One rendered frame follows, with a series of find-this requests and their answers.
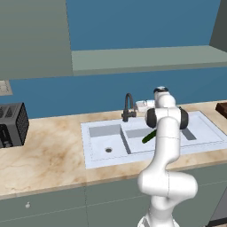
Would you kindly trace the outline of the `grey-green tall cupboard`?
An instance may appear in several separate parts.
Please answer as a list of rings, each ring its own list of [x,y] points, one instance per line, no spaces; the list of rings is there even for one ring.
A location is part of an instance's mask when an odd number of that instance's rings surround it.
[[[220,2],[209,45],[227,52],[227,0]]]

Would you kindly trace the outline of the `grey-green wall shelf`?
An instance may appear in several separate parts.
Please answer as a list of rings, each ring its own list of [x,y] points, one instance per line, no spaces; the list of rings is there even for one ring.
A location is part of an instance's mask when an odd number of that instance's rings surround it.
[[[227,52],[209,45],[72,51],[74,75],[227,67]]]

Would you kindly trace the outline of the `dark brown tray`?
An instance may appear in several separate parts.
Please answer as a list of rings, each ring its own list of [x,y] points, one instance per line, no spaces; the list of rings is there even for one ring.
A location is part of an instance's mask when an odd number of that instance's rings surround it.
[[[217,103],[215,110],[227,119],[227,102]]]

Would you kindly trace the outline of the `pale wall socket plate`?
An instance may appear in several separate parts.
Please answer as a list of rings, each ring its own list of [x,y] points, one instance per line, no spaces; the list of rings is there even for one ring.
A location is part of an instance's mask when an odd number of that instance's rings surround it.
[[[0,96],[8,96],[12,94],[11,85],[8,80],[0,81]]]

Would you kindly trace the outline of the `black sink faucet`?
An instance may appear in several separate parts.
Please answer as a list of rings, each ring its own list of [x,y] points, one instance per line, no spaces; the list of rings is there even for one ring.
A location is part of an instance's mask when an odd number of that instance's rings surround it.
[[[136,116],[137,116],[137,113],[133,104],[133,97],[130,93],[127,93],[125,96],[123,113],[121,114],[122,120],[124,122],[127,122],[130,117],[136,117]]]

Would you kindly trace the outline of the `grey-green wide cupboard front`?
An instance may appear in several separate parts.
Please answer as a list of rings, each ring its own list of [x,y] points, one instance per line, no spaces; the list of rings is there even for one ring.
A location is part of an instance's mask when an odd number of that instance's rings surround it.
[[[227,187],[227,164],[187,169],[184,173],[197,180],[198,192],[193,199],[177,205],[173,217],[180,227],[204,227]]]

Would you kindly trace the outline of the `green cucumber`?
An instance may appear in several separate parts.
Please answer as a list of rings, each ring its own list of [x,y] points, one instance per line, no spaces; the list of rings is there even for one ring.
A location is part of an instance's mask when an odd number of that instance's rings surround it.
[[[149,142],[151,139],[153,139],[154,137],[156,137],[156,131],[157,130],[154,130],[151,133],[149,133],[147,136],[145,136],[142,139],[142,143],[145,144],[145,143]]]

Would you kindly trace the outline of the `grey-green cupboard door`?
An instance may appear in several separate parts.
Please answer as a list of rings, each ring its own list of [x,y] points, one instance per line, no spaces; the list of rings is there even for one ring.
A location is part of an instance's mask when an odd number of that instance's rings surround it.
[[[84,207],[0,222],[0,227],[88,227]]]

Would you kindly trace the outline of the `black toaster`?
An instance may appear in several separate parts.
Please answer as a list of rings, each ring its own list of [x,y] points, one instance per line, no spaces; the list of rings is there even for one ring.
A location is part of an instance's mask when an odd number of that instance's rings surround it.
[[[0,105],[0,148],[23,146],[28,127],[24,103]]]

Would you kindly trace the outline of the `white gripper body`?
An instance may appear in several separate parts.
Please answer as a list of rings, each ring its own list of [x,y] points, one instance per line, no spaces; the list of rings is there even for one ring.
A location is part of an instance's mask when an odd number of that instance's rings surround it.
[[[135,108],[140,112],[143,113],[147,110],[147,102],[145,100],[137,101],[135,103]]]

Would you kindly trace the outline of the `grey-green plain drawer front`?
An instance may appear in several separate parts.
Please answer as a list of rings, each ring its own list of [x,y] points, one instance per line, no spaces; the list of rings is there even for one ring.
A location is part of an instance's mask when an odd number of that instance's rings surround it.
[[[136,178],[89,185],[85,189],[87,207],[101,205],[148,207],[149,198],[138,190]]]

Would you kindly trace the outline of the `white double-basin sink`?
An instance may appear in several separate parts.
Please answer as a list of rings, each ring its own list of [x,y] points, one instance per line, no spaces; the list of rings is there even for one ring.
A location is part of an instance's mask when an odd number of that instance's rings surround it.
[[[153,131],[144,117],[81,124],[85,168],[101,168],[150,160],[155,139],[142,139]],[[181,131],[180,154],[227,149],[227,135],[200,111],[189,112],[188,127]]]

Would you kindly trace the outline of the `dark grey appliance front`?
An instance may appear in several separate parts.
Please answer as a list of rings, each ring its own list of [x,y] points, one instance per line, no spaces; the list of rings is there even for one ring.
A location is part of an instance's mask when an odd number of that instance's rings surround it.
[[[227,224],[227,194],[224,194],[220,199],[206,227],[216,227],[223,224]]]

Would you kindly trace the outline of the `grey-green wall cupboard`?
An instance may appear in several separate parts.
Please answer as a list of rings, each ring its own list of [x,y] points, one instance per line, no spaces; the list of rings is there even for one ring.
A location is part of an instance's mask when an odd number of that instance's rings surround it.
[[[0,0],[0,80],[72,73],[66,0]]]

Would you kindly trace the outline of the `grey-green drawer front with knob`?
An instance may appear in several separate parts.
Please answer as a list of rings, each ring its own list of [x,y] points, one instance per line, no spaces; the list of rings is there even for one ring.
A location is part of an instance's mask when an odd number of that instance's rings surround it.
[[[83,187],[0,200],[0,222],[84,206]]]

